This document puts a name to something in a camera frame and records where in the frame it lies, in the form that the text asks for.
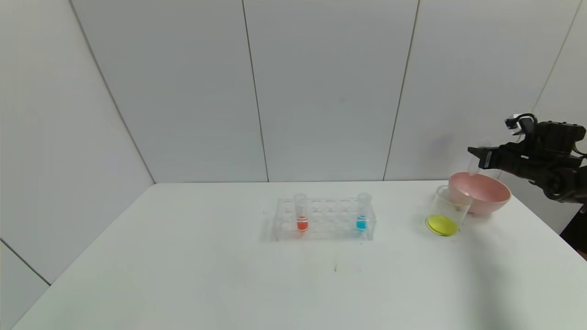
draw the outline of yellow liquid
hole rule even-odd
[[[451,219],[433,214],[426,219],[426,225],[434,233],[442,236],[451,236],[457,233],[458,225]]]

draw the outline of test tube rack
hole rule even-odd
[[[366,217],[357,219],[357,198],[306,198],[307,227],[300,230],[293,198],[279,198],[273,223],[274,239],[373,240],[377,223],[369,203]]]

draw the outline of pink bowl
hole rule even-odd
[[[450,187],[473,198],[469,213],[486,215],[499,210],[512,197],[505,184],[482,174],[469,175],[468,172],[454,173],[448,180]]]

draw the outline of test tube with blue liquid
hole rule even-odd
[[[371,195],[360,193],[357,197],[357,229],[367,229],[369,221],[369,208],[371,206]]]

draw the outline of white wall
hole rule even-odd
[[[153,182],[70,3],[0,15],[2,238],[53,282]]]
[[[241,0],[73,0],[156,182],[267,181]]]
[[[0,252],[0,330],[10,330],[49,286],[2,243]]]
[[[446,179],[468,146],[510,140],[535,103],[579,0],[421,0],[385,180]]]
[[[587,127],[587,4],[581,3],[556,65],[537,104],[540,121],[569,122]],[[587,151],[587,139],[577,143]],[[544,197],[542,190],[508,173],[503,181],[518,199],[560,233],[575,213],[577,204],[561,204]]]
[[[269,180],[381,180],[417,0],[244,4]]]

